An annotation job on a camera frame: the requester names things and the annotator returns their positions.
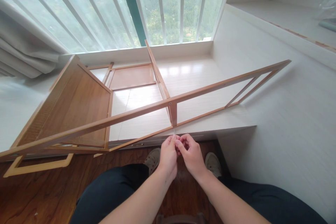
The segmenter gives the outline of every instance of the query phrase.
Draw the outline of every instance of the hand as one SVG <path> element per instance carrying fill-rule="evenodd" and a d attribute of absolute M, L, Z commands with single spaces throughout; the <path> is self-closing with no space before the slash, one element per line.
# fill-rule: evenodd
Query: hand
<path fill-rule="evenodd" d="M 191 175 L 198 181 L 202 176 L 208 174 L 205 167 L 200 145 L 189 134 L 185 134 L 175 141 L 176 147 L 180 150 L 185 165 Z"/>
<path fill-rule="evenodd" d="M 169 136 L 161 145 L 160 163 L 157 170 L 163 172 L 171 183 L 177 175 L 177 151 L 175 141 L 180 139 L 177 135 Z"/>

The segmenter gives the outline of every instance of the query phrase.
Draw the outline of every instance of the forearm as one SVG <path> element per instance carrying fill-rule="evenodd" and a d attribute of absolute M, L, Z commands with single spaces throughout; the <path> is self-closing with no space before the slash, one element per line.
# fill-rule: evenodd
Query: forearm
<path fill-rule="evenodd" d="M 210 171 L 197 179 L 225 224 L 269 223 L 263 216 L 223 185 Z"/>
<path fill-rule="evenodd" d="M 100 224 L 152 223 L 171 184 L 164 171 L 157 169 L 126 201 Z"/>

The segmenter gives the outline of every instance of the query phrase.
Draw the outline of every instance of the plastic bag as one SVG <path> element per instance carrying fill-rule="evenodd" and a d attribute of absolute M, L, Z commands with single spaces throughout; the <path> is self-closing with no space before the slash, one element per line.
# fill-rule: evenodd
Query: plastic bag
<path fill-rule="evenodd" d="M 319 5 L 319 13 L 317 19 L 336 18 L 336 0 L 323 0 Z"/>

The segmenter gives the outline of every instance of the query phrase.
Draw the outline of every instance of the dark pants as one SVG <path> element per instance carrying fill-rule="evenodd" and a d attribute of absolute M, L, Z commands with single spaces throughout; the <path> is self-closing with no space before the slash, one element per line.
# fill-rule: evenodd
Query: dark pants
<path fill-rule="evenodd" d="M 97 224 L 132 195 L 148 178 L 144 164 L 129 164 L 102 173 L 83 192 L 70 224 Z M 218 178 L 272 224 L 326 222 L 294 195 L 273 185 Z"/>

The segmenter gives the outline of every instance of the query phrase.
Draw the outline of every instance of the window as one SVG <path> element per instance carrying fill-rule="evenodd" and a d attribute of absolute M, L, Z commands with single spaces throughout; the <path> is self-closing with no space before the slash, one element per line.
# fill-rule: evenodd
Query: window
<path fill-rule="evenodd" d="M 6 1 L 71 53 L 140 47 L 145 39 L 151 45 L 210 40 L 222 3 L 183 0 L 181 9 L 181 0 Z"/>

